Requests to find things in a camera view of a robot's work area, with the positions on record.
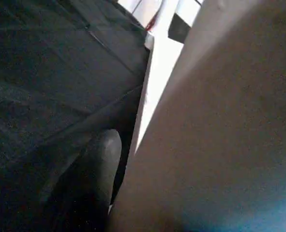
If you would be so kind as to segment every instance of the black object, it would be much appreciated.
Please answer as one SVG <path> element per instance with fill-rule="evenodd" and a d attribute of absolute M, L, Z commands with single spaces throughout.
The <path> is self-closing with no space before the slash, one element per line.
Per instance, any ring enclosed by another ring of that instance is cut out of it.
<path fill-rule="evenodd" d="M 191 27 L 175 13 L 168 29 L 168 37 L 183 44 L 190 29 Z"/>
<path fill-rule="evenodd" d="M 28 231 L 100 131 L 127 156 L 145 35 L 107 0 L 0 1 L 0 231 Z"/>
<path fill-rule="evenodd" d="M 41 225 L 56 232 L 103 231 L 121 154 L 116 130 L 93 138 L 60 177 L 38 217 Z"/>

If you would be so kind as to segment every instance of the red object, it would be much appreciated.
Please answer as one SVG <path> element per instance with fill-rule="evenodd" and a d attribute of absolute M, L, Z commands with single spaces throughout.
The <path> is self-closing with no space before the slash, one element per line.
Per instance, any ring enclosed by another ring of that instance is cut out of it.
<path fill-rule="evenodd" d="M 151 28 L 154 26 L 155 22 L 156 22 L 156 18 L 158 16 L 159 11 L 157 11 L 157 13 L 152 17 L 152 19 L 150 20 L 150 22 L 147 24 L 146 26 L 146 30 L 150 31 Z"/>

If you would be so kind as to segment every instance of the dark fabric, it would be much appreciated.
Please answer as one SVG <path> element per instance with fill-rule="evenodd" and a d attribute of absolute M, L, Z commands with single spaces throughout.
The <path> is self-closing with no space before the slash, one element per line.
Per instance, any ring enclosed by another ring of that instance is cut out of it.
<path fill-rule="evenodd" d="M 107 0 L 0 1 L 0 230 L 28 227 L 94 134 L 133 132 L 145 35 Z"/>

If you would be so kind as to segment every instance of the white panel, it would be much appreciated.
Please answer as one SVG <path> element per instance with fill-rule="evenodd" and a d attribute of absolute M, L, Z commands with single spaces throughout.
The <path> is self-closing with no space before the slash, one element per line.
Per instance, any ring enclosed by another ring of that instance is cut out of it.
<path fill-rule="evenodd" d="M 180 0 L 176 13 L 185 21 L 185 23 L 192 27 L 200 9 L 200 5 L 195 0 Z"/>
<path fill-rule="evenodd" d="M 143 27 L 146 27 L 152 17 L 157 13 L 160 5 L 161 0 L 142 0 L 134 11 L 133 16 L 143 25 Z"/>
<path fill-rule="evenodd" d="M 142 141 L 147 126 L 149 125 L 163 90 L 166 87 L 166 83 L 172 73 L 176 60 L 181 53 L 182 47 L 182 43 L 168 37 L 154 38 L 154 48 L 151 51 L 153 54 L 148 76 L 145 103 L 143 106 L 135 151 Z"/>

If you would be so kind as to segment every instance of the beige surface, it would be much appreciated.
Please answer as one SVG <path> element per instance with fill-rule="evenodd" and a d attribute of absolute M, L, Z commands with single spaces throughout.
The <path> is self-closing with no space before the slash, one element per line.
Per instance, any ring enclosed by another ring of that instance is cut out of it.
<path fill-rule="evenodd" d="M 286 232 L 286 0 L 204 2 L 110 216 Z"/>

